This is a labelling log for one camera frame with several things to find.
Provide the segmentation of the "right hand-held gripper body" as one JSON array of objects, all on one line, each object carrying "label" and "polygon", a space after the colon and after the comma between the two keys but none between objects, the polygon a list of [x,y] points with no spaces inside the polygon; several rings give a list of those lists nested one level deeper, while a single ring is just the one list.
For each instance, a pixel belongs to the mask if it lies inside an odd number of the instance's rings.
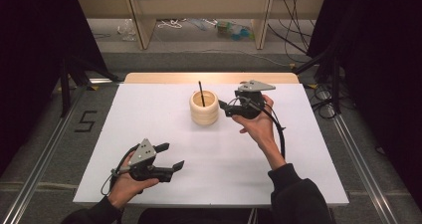
[{"label": "right hand-held gripper body", "polygon": [[255,80],[241,84],[235,91],[235,98],[227,104],[227,116],[240,115],[246,119],[257,117],[265,106],[262,91],[275,88]]}]

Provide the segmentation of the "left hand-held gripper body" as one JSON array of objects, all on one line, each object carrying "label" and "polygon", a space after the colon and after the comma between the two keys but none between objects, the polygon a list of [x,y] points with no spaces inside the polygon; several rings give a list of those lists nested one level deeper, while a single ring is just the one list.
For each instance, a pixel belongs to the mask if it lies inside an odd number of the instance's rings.
[{"label": "left hand-held gripper body", "polygon": [[158,153],[154,150],[148,138],[145,138],[137,147],[129,160],[129,175],[136,181],[156,178],[160,182],[169,182],[174,173],[172,167],[156,167],[153,162]]}]

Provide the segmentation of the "ribbed wooden pen holder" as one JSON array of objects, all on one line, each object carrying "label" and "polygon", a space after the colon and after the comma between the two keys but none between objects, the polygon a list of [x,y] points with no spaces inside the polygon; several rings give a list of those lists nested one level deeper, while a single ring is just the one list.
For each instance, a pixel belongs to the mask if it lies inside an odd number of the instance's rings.
[{"label": "ribbed wooden pen holder", "polygon": [[206,107],[202,107],[200,91],[192,94],[189,105],[191,119],[199,125],[210,125],[214,123],[219,116],[218,98],[211,91],[203,91]]}]

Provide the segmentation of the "black pen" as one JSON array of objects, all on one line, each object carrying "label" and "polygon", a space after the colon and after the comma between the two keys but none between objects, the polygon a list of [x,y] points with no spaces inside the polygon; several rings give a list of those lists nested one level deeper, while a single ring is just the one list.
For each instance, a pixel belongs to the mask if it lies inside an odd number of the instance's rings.
[{"label": "black pen", "polygon": [[199,86],[199,91],[200,91],[200,98],[201,98],[201,103],[202,103],[202,107],[206,107],[205,104],[205,100],[204,100],[204,95],[203,95],[203,89],[202,89],[202,83],[201,81],[198,81],[198,86]]}]

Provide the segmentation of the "person's right hand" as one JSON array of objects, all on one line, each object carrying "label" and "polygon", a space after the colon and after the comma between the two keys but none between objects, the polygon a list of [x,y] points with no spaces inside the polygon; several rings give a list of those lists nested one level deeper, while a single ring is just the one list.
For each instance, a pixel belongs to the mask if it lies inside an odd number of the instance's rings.
[{"label": "person's right hand", "polygon": [[278,151],[274,138],[273,121],[267,114],[260,112],[253,119],[233,115],[232,120],[242,127],[239,132],[247,133],[263,151],[270,149]]}]

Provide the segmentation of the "person's left hand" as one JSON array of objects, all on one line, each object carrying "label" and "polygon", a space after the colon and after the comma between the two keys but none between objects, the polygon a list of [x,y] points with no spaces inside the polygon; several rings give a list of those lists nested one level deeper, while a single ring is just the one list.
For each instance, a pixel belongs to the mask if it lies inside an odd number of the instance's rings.
[{"label": "person's left hand", "polygon": [[107,199],[114,208],[121,209],[139,192],[158,183],[156,178],[136,181],[128,173],[124,173],[117,178]]}]

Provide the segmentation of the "white table board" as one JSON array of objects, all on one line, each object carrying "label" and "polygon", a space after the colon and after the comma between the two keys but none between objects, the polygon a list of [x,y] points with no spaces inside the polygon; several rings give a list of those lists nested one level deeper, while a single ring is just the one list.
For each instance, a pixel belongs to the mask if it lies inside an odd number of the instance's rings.
[{"label": "white table board", "polygon": [[[123,84],[118,87],[100,137],[75,195],[96,203],[110,172],[124,154],[148,139],[168,143],[155,165],[183,168],[168,183],[133,198],[150,207],[267,207],[273,190],[269,164],[257,144],[224,114],[208,126],[191,119],[195,84]],[[330,206],[348,198],[327,150],[306,92],[300,84],[279,84],[268,93],[284,129],[286,160],[299,177],[311,179]]]}]

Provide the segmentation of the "colourful plastic packet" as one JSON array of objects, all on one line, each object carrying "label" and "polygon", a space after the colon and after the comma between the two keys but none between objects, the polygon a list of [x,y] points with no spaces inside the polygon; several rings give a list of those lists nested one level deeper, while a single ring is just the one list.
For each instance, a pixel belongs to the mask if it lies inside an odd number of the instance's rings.
[{"label": "colourful plastic packet", "polygon": [[233,41],[239,41],[244,38],[248,38],[251,40],[255,39],[254,34],[248,27],[232,22],[218,21],[216,24],[216,28],[217,33],[220,36],[230,38]]}]

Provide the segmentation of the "black metal stand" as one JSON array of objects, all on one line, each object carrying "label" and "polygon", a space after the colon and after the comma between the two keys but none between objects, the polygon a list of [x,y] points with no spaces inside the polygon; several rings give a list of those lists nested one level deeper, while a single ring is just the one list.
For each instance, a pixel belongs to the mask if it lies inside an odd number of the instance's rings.
[{"label": "black metal stand", "polygon": [[328,102],[333,106],[335,114],[341,114],[339,107],[339,59],[336,50],[325,49],[319,55],[294,69],[294,74],[298,76],[314,65],[318,65],[314,79],[318,84],[331,82],[331,97]]},{"label": "black metal stand", "polygon": [[71,109],[69,77],[73,79],[77,86],[88,86],[92,82],[88,78],[86,71],[94,71],[112,82],[120,82],[120,78],[110,73],[107,68],[101,68],[94,63],[90,63],[89,61],[76,56],[66,57],[61,63],[60,74],[60,83],[62,88],[61,117],[64,117]]}]

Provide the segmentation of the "light wooden shelf unit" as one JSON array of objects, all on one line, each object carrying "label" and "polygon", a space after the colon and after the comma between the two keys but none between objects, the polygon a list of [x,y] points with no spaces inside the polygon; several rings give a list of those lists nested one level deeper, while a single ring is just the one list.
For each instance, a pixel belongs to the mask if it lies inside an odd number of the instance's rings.
[{"label": "light wooden shelf unit", "polygon": [[249,19],[256,48],[264,48],[271,19],[318,18],[324,0],[78,0],[86,17],[130,19],[139,48],[148,48],[158,19],[214,18]]}]

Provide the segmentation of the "clear plastic bag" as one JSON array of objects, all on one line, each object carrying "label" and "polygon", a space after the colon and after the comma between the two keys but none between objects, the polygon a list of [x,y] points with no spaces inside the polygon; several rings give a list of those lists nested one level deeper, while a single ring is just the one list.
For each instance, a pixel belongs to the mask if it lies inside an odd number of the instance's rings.
[{"label": "clear plastic bag", "polygon": [[131,19],[125,19],[122,24],[118,25],[117,33],[121,35],[121,38],[124,41],[136,41],[136,32],[134,30],[133,22]]}]

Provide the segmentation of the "black curtain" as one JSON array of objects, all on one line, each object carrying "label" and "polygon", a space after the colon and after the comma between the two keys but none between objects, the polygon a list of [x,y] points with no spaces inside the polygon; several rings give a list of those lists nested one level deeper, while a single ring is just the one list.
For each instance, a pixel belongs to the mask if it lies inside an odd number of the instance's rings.
[{"label": "black curtain", "polygon": [[349,91],[422,211],[422,0],[324,0],[309,55],[343,24]]},{"label": "black curtain", "polygon": [[27,141],[60,75],[106,70],[78,0],[0,0],[0,175]]}]

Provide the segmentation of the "aluminium floor rail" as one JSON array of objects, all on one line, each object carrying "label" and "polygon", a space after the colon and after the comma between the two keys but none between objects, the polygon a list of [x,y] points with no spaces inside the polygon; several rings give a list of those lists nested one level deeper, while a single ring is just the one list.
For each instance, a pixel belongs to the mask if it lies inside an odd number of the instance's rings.
[{"label": "aluminium floor rail", "polygon": [[334,108],[328,110],[381,222],[383,224],[398,224],[389,201],[373,176],[342,115]]},{"label": "aluminium floor rail", "polygon": [[45,144],[37,162],[32,166],[31,172],[22,184],[17,185],[17,195],[10,205],[1,224],[19,224],[27,206],[29,205],[37,186],[44,175],[63,135],[69,125],[70,119],[83,94],[76,93],[71,98],[68,109],[60,116],[49,140]]}]

